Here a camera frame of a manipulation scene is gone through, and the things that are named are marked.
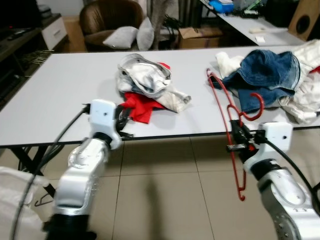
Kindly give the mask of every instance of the white pillow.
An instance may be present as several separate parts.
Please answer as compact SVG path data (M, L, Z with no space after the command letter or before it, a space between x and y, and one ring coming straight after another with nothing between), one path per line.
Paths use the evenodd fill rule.
M130 49L137 32L138 29L133 26L119 27L103 41L103 44L112 49Z
M136 35L136 42L140 51L148 51L154 42L155 31L148 17L141 23Z

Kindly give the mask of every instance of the black cable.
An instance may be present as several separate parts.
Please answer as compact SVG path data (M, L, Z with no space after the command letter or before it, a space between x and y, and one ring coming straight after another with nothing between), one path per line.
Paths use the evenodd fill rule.
M311 196L312 196L312 198L313 198L318 210L320 210L320 201L319 201L316 193L313 191L312 186L310 185L310 183L306 179L305 175L298 168L298 166L294 163L294 161L292 161L291 158L288 157L288 155L286 155L280 148L278 148L276 145L274 145L268 139L264 138L264 141L265 141L266 144L268 144L270 147L272 147L274 150L276 150L294 168L294 170L298 173L298 175L300 176L300 178L303 180L304 184L308 188L308 190L309 190L309 192L310 192L310 194L311 194Z
M64 147L64 145L58 145L54 149L52 149L51 152L48 152L49 156L47 160L42 163L41 168L49 163L49 161L51 161L56 155L58 155Z
M24 203L26 201L27 195L30 191L30 188L32 184L34 183L37 173L41 170L42 166L46 164L48 160L50 160L50 156L52 156L52 151L55 149L56 145L58 144L59 140L62 138L62 136L66 133L66 131L71 127L72 124L75 123L75 121L83 114L83 113L89 113L90 111L90 104L86 104L86 106L69 122L69 124L62 130L62 132L59 134L59 136L54 140L52 146L49 148L48 152L43 156L41 162L39 163L37 169L32 175L32 178L28 182L27 186L24 189L23 196L19 202L19 206L16 210L13 225L11 228L11 235L10 239L15 240L17 235L17 228L19 225L19 218L22 212L22 209L24 207Z

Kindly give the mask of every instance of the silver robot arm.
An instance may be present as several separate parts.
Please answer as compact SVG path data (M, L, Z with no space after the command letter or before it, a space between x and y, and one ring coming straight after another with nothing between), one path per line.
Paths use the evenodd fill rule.
M117 105L94 100L90 105L91 137L74 149L68 158L68 169L59 180L53 201L53 216L44 225L47 240L94 240L88 232L89 215L105 170L110 150L121 144L116 129Z
M257 179L263 206L272 218L278 239L320 240L320 217L310 193L296 182L288 169L278 165L273 148L266 143L256 144L256 132L250 133L247 127L239 127L236 122L231 125L237 145L227 146L227 150L240 152L245 171ZM289 123L264 123L257 132L282 151L289 150L292 136Z

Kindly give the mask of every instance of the pile of clothes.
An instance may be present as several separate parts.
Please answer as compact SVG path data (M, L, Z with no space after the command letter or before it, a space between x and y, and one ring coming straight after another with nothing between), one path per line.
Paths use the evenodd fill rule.
M172 85L170 67L130 54L118 64L117 89L124 95L125 109L133 121L149 123L154 108L182 112L191 97Z
M266 108L282 107L299 124L309 124L320 115L320 40L280 54L254 50L245 58L229 58L220 52L216 59L222 82L239 98L242 111L259 109L258 99L250 96L258 93Z

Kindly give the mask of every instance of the beige floor tile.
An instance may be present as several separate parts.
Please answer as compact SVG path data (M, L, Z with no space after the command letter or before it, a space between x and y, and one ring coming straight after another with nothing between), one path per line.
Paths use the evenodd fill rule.
M214 240L277 239L271 217L261 203L257 181L251 175L244 202L238 199L232 171L200 172L200 179Z
M121 176L113 240L213 240L198 173Z
M59 179L67 170L69 154L79 145L66 145L61 152L55 156L45 167L44 175L48 179ZM121 162L123 154L123 145L113 150L109 157L109 162L105 166L102 177L120 176Z
M293 131L287 155L298 167L320 166L320 129ZM284 159L280 163L288 166Z
M51 184L56 187L58 180L51 180ZM119 176L101 177L99 191L94 199L94 206L90 215L90 230L97 233L97 240L111 240L114 228L114 219L117 204L119 186ZM45 194L43 188L39 188L32 209L36 211L42 221L49 220L52 215L52 203L34 207L34 202Z
M0 166L18 169L19 160L14 155L14 153L10 149L0 149L2 154L0 154ZM38 148L32 147L29 151L28 155L31 159L33 159L37 153Z
M233 169L225 135L191 137L194 157L199 172L230 171ZM236 158L236 169L242 169L242 163Z
M196 172L189 137L124 143L122 176Z
M0 166L18 169L19 160L10 149L5 149L0 156Z

